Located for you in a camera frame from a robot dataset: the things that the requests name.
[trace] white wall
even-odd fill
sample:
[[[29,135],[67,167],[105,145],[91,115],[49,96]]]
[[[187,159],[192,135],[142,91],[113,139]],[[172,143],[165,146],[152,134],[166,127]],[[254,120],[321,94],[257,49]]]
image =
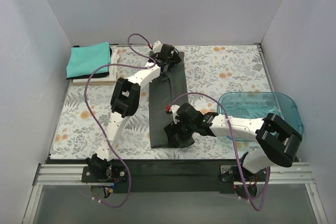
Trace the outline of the white wall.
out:
[[[262,41],[276,91],[292,97],[330,223],[336,223],[336,0],[283,0]]]
[[[46,0],[0,0],[0,223],[21,223],[48,155],[70,42]]]
[[[48,0],[73,45],[125,44],[134,32],[174,45],[252,44],[281,1]]]

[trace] blue plastic tub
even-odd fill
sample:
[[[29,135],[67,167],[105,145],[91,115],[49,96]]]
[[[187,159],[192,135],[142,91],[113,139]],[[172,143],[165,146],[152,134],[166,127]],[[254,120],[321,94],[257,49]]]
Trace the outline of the blue plastic tub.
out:
[[[268,113],[281,116],[297,132],[303,135],[304,127],[298,107],[289,96],[278,92],[230,92],[219,99],[228,115],[236,118],[264,118]],[[218,106],[217,112],[224,114]]]

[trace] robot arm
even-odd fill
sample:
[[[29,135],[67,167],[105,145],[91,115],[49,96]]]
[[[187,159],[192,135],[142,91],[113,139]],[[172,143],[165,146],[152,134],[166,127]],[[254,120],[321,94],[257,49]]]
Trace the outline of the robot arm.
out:
[[[152,66],[147,62],[145,67]],[[111,99],[110,121],[106,129],[107,136],[113,148],[116,148],[119,136],[127,121],[138,109],[141,89],[150,81],[160,76],[161,68],[155,65],[153,68],[140,70],[131,77],[119,78],[116,82]],[[106,140],[102,140],[96,150],[97,157],[107,161],[115,158]]]
[[[157,41],[153,45],[156,65],[153,62],[147,62],[143,69],[128,77],[127,79],[119,78],[114,87],[111,99],[111,114],[106,134],[108,141],[111,141],[113,148],[116,148],[120,134],[127,121],[133,116],[139,106],[140,91],[149,82],[159,77],[161,73],[173,68],[181,62],[178,52],[171,45],[161,44]],[[86,162],[90,171],[98,178],[106,180],[109,177],[109,162],[115,158],[107,141],[104,139],[91,158]]]
[[[230,136],[227,119],[224,115],[208,112],[202,114],[190,104],[167,108],[173,115],[173,122],[166,126],[165,132],[170,145],[181,147],[194,132],[203,136]],[[277,164],[290,167],[294,161],[302,136],[281,117],[268,114],[261,119],[229,118],[234,134],[260,144],[261,148],[245,153],[240,162],[246,175],[256,174],[261,169]]]

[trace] dark gray cloth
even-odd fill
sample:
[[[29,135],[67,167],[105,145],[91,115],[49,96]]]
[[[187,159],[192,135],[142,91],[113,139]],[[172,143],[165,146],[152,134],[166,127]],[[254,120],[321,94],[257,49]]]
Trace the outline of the dark gray cloth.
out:
[[[182,59],[179,64],[149,84],[149,134],[152,148],[169,148],[163,128],[173,121],[173,117],[165,111],[175,98],[187,92],[184,52],[180,52],[179,56]],[[180,98],[175,104],[181,106],[184,103],[188,103],[188,96]]]

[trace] leaf pattern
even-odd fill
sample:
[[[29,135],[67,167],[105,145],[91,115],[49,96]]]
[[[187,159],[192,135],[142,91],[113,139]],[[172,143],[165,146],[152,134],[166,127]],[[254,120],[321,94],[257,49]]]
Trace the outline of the leaf pattern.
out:
[[[144,46],[134,47],[148,55]],[[232,91],[270,91],[262,60],[256,46],[177,46],[185,52],[185,72],[188,92],[197,91],[219,99]],[[121,63],[143,66],[146,59],[135,55],[128,47],[120,48]],[[118,77],[127,78],[138,70],[118,67]],[[114,86],[89,86],[88,98],[92,111],[104,127],[110,120],[110,100]],[[234,158],[232,141],[227,137],[209,137],[194,134],[195,144],[189,148],[150,148],[149,140],[149,86],[141,90],[140,104],[118,139],[117,152],[123,158],[199,159]],[[84,103],[84,86],[70,86],[54,141],[50,150],[52,159],[85,159],[91,157],[104,141],[103,134]],[[189,95],[189,103],[202,112],[217,111],[214,102],[199,95]],[[238,110],[239,104],[231,104]],[[263,117],[246,109],[233,113],[242,116]],[[239,154],[255,150],[256,143],[239,142]]]

